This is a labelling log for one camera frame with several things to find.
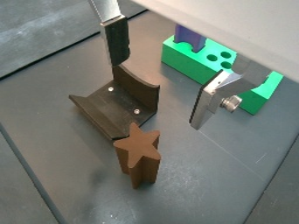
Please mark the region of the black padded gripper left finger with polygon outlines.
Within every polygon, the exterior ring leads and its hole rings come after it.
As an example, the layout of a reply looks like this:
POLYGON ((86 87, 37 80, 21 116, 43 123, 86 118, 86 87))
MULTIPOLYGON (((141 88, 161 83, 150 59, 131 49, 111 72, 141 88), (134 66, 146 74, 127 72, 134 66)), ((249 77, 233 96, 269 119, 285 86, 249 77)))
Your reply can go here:
POLYGON ((110 63, 115 67, 130 57, 127 17, 121 12, 118 0, 89 0, 89 3, 99 20, 110 63))

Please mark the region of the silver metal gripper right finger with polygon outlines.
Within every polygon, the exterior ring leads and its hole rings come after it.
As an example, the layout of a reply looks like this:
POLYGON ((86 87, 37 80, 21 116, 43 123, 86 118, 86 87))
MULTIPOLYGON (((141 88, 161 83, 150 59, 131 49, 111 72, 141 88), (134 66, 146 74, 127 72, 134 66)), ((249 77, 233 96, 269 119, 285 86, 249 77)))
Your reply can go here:
POLYGON ((234 112, 242 103, 240 94, 257 88, 266 80, 272 69, 244 55, 233 63, 233 72, 220 70, 201 87, 191 112, 190 124, 198 130, 218 108, 234 112))

